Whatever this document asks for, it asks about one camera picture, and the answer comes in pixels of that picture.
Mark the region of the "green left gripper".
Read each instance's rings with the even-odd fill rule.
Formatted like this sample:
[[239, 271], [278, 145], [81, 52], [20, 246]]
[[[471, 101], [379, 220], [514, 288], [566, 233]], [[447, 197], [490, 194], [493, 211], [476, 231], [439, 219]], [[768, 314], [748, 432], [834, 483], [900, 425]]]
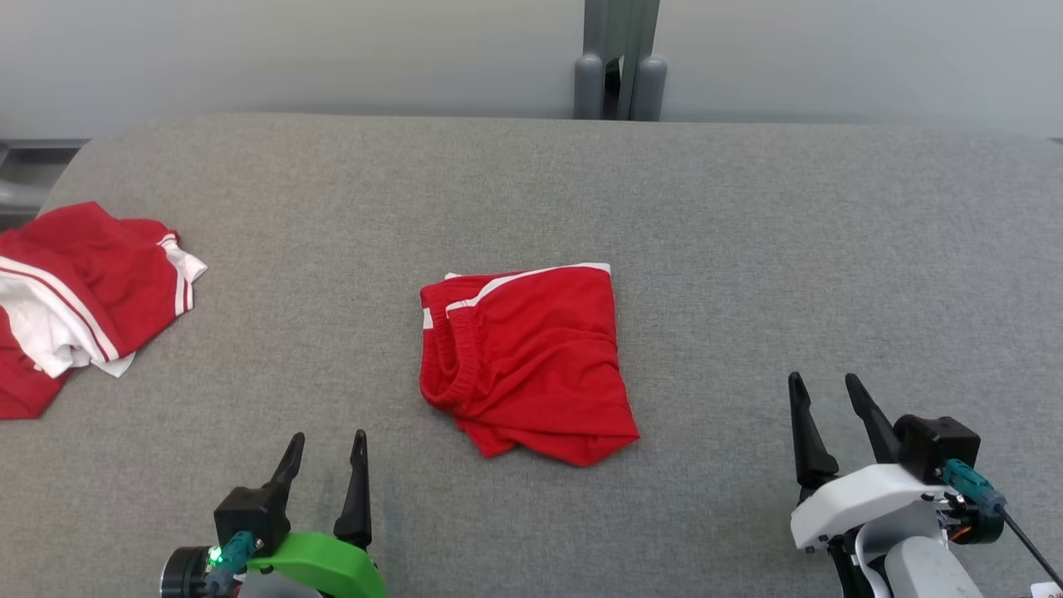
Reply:
[[[266, 483], [271, 501], [287, 501], [300, 472], [306, 435], [296, 432], [277, 468]], [[385, 597], [386, 584], [375, 562], [365, 552], [372, 542], [372, 516], [367, 432], [357, 430], [350, 450], [350, 479], [345, 501], [333, 526], [333, 535], [290, 533], [273, 554], [247, 562], [249, 574], [279, 574], [331, 597]]]

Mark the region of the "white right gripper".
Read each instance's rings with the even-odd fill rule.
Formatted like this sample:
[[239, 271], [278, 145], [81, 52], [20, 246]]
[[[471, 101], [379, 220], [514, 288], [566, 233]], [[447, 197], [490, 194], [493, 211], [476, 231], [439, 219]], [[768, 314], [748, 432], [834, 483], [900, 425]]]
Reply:
[[865, 427], [877, 464], [839, 476], [836, 458], [826, 450], [811, 413], [811, 398], [800, 372], [787, 377], [795, 474], [800, 503], [791, 514], [794, 545], [802, 551], [827, 547], [828, 541], [856, 527], [890, 519], [915, 508], [916, 523], [902, 525], [911, 534], [947, 545], [944, 515], [937, 503], [946, 486], [926, 483], [899, 464], [900, 440], [858, 375], [847, 372], [845, 387], [853, 410]]

